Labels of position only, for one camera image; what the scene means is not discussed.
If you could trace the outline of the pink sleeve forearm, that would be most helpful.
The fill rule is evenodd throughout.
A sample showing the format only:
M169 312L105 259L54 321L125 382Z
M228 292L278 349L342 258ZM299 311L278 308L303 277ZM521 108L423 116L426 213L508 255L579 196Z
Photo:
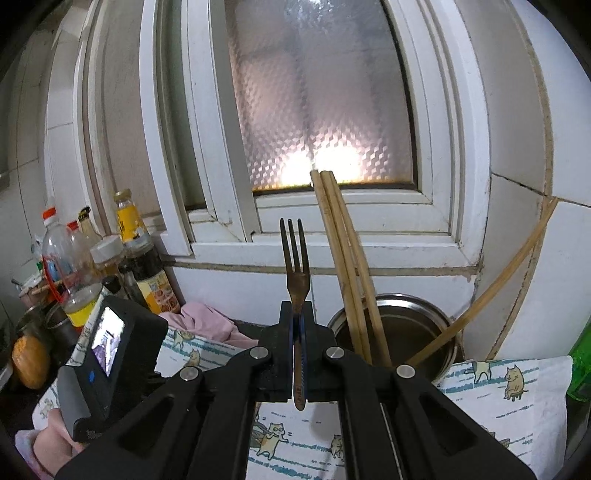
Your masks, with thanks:
M54 477L38 461L33 446L41 433L40 430L20 430L15 435L15 447L26 464L41 480L53 480Z

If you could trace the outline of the person left hand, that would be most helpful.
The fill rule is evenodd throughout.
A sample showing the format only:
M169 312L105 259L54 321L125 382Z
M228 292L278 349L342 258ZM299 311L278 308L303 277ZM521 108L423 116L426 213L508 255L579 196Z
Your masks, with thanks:
M55 408L49 411L47 427L37 435L33 452L40 465L49 474L55 475L85 447L85 444L75 442L70 437L61 410Z

